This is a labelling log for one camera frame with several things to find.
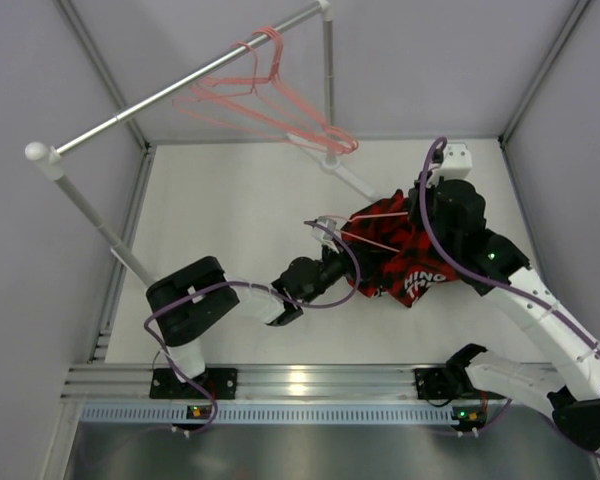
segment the white table surface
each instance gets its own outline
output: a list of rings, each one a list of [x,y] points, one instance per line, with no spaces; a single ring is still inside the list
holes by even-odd
[[[533,262],[498,143],[465,143],[474,165],[468,180],[487,201],[489,228],[508,236]],[[365,141],[343,160],[390,196],[413,185],[429,145]],[[290,145],[160,146],[133,251],[156,278],[213,255],[234,277],[270,283],[294,258],[320,256],[303,220],[347,216],[366,204]],[[316,303],[341,298],[348,288],[341,280]],[[149,315],[144,287],[127,274],[107,362],[151,362],[158,346],[142,328]],[[513,322],[461,282],[434,286],[412,309],[391,297],[356,295],[335,309],[305,310],[281,328],[229,313],[202,336],[207,363],[236,364],[443,362],[470,342],[512,360],[544,361]]]

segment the metal rod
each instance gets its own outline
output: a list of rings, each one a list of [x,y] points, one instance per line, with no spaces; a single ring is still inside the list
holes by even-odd
[[[500,135],[500,143],[502,145],[506,146],[507,143],[509,143],[509,140],[511,140],[513,133],[518,128],[518,125],[520,124],[522,117],[529,108],[529,105],[531,104],[532,100],[536,97],[536,94],[538,93],[540,87],[546,80],[547,75],[553,69],[556,60],[564,50],[567,41],[575,31],[576,27],[579,25],[585,12],[591,6],[592,3],[593,0],[578,0],[575,6],[573,7],[573,10],[571,10],[571,13],[569,14],[566,22],[560,29],[558,36],[551,45],[549,52],[542,61],[540,69],[536,72],[535,76],[533,77],[533,80],[531,80],[531,83],[525,90],[524,97],[518,104],[518,108],[507,123],[504,132],[502,133],[502,135]]]
[[[114,103],[116,108],[124,108],[126,105],[128,105],[128,102],[122,95],[122,91],[118,87],[118,84],[113,78],[109,67],[102,58],[100,51],[93,41],[93,37],[89,33],[89,30],[82,21],[80,14],[76,10],[71,0],[53,0],[53,3],[56,5],[58,11],[73,31],[78,43],[84,50],[88,60],[91,62],[91,65],[98,75],[98,78],[109,94],[111,101]],[[127,128],[129,129],[129,133],[133,136],[138,146],[143,151],[146,151],[148,142],[138,124],[134,120],[131,120],[129,123],[127,123]]]
[[[328,125],[335,125],[336,105],[334,97],[334,74],[333,74],[333,20],[322,21],[322,42],[324,44],[324,110]],[[325,164],[330,167],[338,165],[338,159],[333,150],[327,150]]]
[[[89,203],[89,201],[80,193],[71,180],[66,175],[55,180],[55,184],[62,190],[76,207],[87,217],[89,222],[96,227],[96,230],[102,235],[111,246],[112,253],[124,263],[147,287],[154,283],[153,277],[142,266],[140,261],[131,253],[131,250],[124,244],[122,239],[105,223],[100,214]]]
[[[319,1],[315,1],[308,7],[303,8],[299,12],[295,13],[294,15],[286,18],[279,24],[275,25],[274,28],[278,32],[281,32],[281,33],[285,32],[285,31],[295,27],[296,25],[304,22],[305,20],[308,20],[309,18],[313,17],[314,15],[321,13],[322,8],[323,8],[322,4]],[[252,37],[251,39],[247,40],[245,43],[247,45],[249,45],[250,48],[257,48],[261,45],[264,45],[269,40],[270,40],[270,38],[267,35],[262,34],[262,35]],[[159,100],[162,100],[163,98],[168,97],[172,93],[177,92],[181,88],[195,82],[196,80],[199,80],[202,77],[205,77],[206,75],[213,73],[217,69],[224,67],[225,65],[228,65],[229,63],[233,62],[234,60],[237,60],[238,58],[242,57],[243,55],[245,55],[248,52],[249,52],[249,48],[247,48],[245,46],[234,47],[231,50],[228,50],[224,54],[217,57],[215,60],[212,60],[211,62],[198,68],[197,70],[190,73],[186,77],[178,80],[175,83],[172,83],[168,87],[163,88],[162,90],[154,93],[153,95],[149,96],[148,98],[145,98],[144,100],[136,103],[135,105],[132,105],[131,107],[126,108],[125,110],[123,110],[123,111],[119,112],[117,115],[115,115],[113,118],[110,118],[106,122],[92,128],[88,132],[83,133],[79,137],[71,140],[70,142],[67,142],[64,145],[61,145],[59,147],[56,147],[56,152],[60,156],[66,155],[71,150],[73,150],[80,144],[86,142],[87,140],[90,140],[91,138],[108,130],[109,128],[113,127],[114,125],[116,125],[118,123],[123,123],[123,122],[130,120],[131,118],[133,118],[135,115],[137,115],[142,110],[149,107],[150,105],[153,105],[154,103],[158,102]]]

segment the white wall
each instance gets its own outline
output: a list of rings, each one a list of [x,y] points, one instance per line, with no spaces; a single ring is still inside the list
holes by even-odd
[[[547,280],[600,339],[600,0],[509,152]]]
[[[137,101],[311,0],[74,3],[120,88]],[[500,134],[574,3],[333,0],[338,124],[373,136]],[[319,17],[285,39],[282,77],[321,106]],[[236,63],[222,75],[249,73],[249,60]],[[143,112],[139,124],[151,140],[241,135],[185,117],[169,102]]]
[[[23,155],[114,108],[50,0],[0,0],[0,479],[32,478],[107,280],[104,242]],[[120,128],[67,170],[116,226],[140,152]]]

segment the garment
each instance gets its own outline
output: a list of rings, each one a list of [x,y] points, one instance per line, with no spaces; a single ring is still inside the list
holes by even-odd
[[[408,212],[409,199],[402,190],[353,214],[377,215]],[[342,239],[358,258],[363,281],[358,290],[367,297],[388,292],[406,307],[411,307],[435,283],[458,279],[458,275],[435,251],[423,228],[417,228],[407,215],[349,221],[342,228]],[[394,253],[352,238],[359,237],[400,250]]]

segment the metal track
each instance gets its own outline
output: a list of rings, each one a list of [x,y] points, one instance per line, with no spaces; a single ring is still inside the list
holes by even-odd
[[[202,424],[189,405],[85,405],[81,422]],[[429,405],[221,405],[218,425],[455,425],[453,408]]]
[[[413,374],[421,365],[222,366],[238,369],[236,403],[422,403]],[[151,378],[148,364],[74,365],[69,369],[62,401],[148,400]]]

